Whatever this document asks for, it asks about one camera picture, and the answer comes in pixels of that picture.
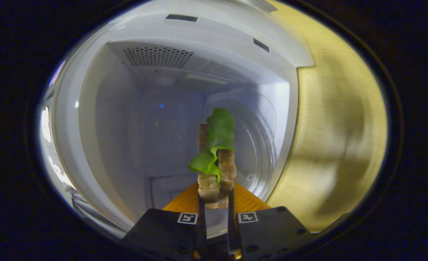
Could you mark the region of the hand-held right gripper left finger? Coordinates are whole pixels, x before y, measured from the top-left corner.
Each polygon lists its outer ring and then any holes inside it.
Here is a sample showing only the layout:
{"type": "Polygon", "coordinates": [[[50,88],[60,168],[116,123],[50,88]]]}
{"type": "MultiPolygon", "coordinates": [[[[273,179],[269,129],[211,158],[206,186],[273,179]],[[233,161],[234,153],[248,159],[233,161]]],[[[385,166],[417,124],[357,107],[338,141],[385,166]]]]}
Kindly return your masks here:
{"type": "Polygon", "coordinates": [[[123,238],[148,261],[194,261],[205,250],[207,225],[197,182],[164,209],[151,208],[123,238]]]}

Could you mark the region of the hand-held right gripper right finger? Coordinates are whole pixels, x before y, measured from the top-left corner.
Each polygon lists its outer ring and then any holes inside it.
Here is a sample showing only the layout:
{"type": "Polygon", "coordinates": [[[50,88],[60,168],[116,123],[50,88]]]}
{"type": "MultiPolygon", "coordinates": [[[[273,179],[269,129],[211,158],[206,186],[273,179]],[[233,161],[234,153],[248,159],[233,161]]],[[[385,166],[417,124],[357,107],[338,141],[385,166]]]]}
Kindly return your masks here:
{"type": "Polygon", "coordinates": [[[242,185],[229,193],[228,248],[241,261],[291,261],[314,235],[284,206],[269,207],[242,185]]]}

